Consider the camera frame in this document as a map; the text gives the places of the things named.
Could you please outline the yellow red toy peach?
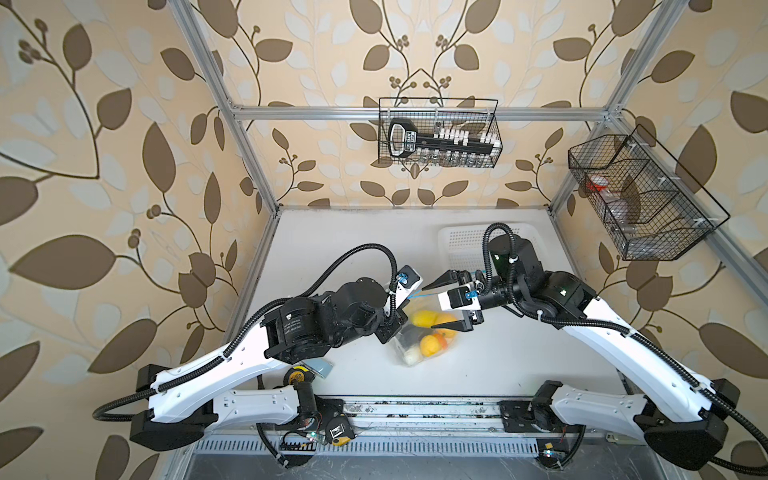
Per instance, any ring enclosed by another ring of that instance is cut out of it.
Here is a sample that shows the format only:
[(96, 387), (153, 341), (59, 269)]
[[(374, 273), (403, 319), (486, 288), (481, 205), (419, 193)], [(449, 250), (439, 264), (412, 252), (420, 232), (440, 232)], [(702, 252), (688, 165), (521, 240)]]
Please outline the yellow red toy peach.
[(432, 329), (443, 335), (446, 339), (452, 339), (456, 336), (455, 326), (460, 325), (457, 317), (450, 313), (440, 313), (436, 316)]

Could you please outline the orange toy tangerine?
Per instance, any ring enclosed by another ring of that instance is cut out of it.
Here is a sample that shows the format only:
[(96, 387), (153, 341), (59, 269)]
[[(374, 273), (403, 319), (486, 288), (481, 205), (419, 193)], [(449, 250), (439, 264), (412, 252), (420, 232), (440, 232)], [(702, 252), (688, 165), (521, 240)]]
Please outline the orange toy tangerine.
[(448, 348), (449, 346), (448, 339), (442, 333), (436, 333), (435, 338), (438, 341), (441, 351)]

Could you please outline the small yellow toy fruit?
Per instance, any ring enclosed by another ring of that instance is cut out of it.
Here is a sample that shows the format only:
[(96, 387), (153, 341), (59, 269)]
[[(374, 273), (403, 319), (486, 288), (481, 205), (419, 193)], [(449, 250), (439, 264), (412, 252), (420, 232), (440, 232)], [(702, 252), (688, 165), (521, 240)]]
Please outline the small yellow toy fruit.
[(426, 358), (437, 355), (443, 350), (441, 337), (434, 334), (424, 336), (420, 340), (419, 350), (420, 354)]

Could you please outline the clear zip bag blue zipper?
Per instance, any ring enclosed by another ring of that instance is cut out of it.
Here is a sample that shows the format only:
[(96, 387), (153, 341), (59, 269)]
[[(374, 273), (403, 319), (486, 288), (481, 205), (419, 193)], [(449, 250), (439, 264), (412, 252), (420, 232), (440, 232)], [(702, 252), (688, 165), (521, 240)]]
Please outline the clear zip bag blue zipper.
[[(439, 314), (450, 313), (455, 317), (457, 317), (458, 320), (463, 319), (463, 316), (459, 311), (454, 311), (454, 310), (442, 311), (438, 302), (437, 293), (427, 294), (427, 293), (417, 292), (416, 294), (411, 295), (408, 299), (408, 302), (402, 307), (403, 313), (407, 316), (407, 321), (403, 325), (402, 329), (395, 335), (394, 339), (391, 341), (391, 345), (393, 347), (393, 350), (399, 362), (404, 366), (407, 366), (407, 365), (403, 362), (402, 355), (407, 349), (412, 347), (419, 348), (420, 340), (424, 336), (430, 335), (430, 334), (435, 335), (436, 333), (438, 333), (436, 330), (433, 330), (432, 327), (430, 329), (418, 328), (411, 323), (410, 316), (420, 310), (434, 311), (434, 312), (438, 312)], [(454, 338), (448, 339), (449, 346), (447, 349), (441, 351), (440, 353), (438, 353), (433, 357), (429, 357), (429, 358), (423, 357), (423, 360), (420, 363), (446, 354), (449, 350), (452, 349), (458, 337), (459, 337), (459, 333), (457, 332)]]

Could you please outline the beige toy potato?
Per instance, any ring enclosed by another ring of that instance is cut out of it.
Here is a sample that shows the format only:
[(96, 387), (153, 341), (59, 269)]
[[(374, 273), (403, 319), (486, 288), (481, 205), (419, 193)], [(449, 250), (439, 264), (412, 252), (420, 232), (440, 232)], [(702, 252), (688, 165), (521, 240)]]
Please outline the beige toy potato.
[(421, 354), (421, 351), (417, 347), (412, 347), (407, 349), (403, 355), (403, 362), (407, 366), (415, 366), (418, 363), (420, 363), (423, 360), (423, 356)]

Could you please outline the yellow toy lemon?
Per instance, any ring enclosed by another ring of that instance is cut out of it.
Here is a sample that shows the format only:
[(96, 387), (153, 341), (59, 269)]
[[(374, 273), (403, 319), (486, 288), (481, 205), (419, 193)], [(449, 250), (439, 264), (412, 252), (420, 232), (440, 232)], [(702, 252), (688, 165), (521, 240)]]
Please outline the yellow toy lemon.
[(436, 324), (438, 316), (438, 312), (420, 310), (410, 316), (410, 321), (415, 327), (430, 329)]

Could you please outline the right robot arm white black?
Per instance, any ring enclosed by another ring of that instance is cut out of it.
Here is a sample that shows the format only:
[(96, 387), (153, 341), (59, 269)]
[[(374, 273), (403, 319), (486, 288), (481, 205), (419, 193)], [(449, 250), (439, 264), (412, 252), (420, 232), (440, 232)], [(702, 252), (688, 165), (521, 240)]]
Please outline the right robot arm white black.
[(623, 320), (575, 275), (546, 271), (532, 244), (512, 233), (482, 239), (484, 267), (474, 273), (448, 270), (438, 289), (444, 311), (462, 313), (449, 329), (469, 332), (485, 310), (503, 308), (549, 325), (581, 341), (638, 388), (636, 394), (580, 390), (547, 380), (524, 408), (509, 417), (545, 431), (596, 427), (644, 442), (669, 463), (696, 471), (712, 463), (734, 473), (764, 477), (766, 465), (747, 466), (718, 457), (733, 420), (761, 448), (767, 437), (737, 411), (740, 392), (726, 379), (695, 373)]

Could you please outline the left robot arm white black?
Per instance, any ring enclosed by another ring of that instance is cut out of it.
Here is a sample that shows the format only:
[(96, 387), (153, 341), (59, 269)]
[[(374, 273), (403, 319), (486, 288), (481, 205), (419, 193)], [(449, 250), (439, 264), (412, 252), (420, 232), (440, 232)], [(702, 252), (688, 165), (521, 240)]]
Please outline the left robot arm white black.
[(155, 452), (190, 445), (212, 427), (239, 420), (314, 422), (315, 397), (307, 383), (247, 392), (244, 405), (237, 404), (236, 389), (361, 337), (386, 343), (401, 329), (402, 307), (420, 284), (415, 275), (399, 273), (392, 289), (360, 278), (336, 291), (272, 301), (212, 353), (175, 368), (142, 368), (135, 393), (98, 407), (93, 417), (129, 423), (131, 441)]

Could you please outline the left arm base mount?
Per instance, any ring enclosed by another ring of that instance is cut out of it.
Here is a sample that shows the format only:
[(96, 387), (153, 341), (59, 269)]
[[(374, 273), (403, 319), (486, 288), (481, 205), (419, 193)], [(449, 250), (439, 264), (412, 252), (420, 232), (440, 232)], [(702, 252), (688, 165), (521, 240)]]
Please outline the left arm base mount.
[(320, 431), (325, 432), (327, 424), (344, 411), (344, 401), (340, 398), (321, 397), (314, 393), (310, 382), (302, 381), (286, 385), (289, 393), (295, 393), (298, 406), (297, 416), (285, 424), (273, 426), (276, 431)]

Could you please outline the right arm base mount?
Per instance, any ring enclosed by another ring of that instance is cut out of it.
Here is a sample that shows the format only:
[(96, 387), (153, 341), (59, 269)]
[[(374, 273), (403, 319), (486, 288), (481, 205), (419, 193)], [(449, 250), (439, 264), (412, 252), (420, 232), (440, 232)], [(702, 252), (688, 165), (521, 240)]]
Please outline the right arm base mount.
[(552, 408), (556, 391), (564, 384), (547, 380), (527, 400), (503, 400), (498, 403), (506, 433), (564, 434), (585, 430), (584, 425), (565, 423)]

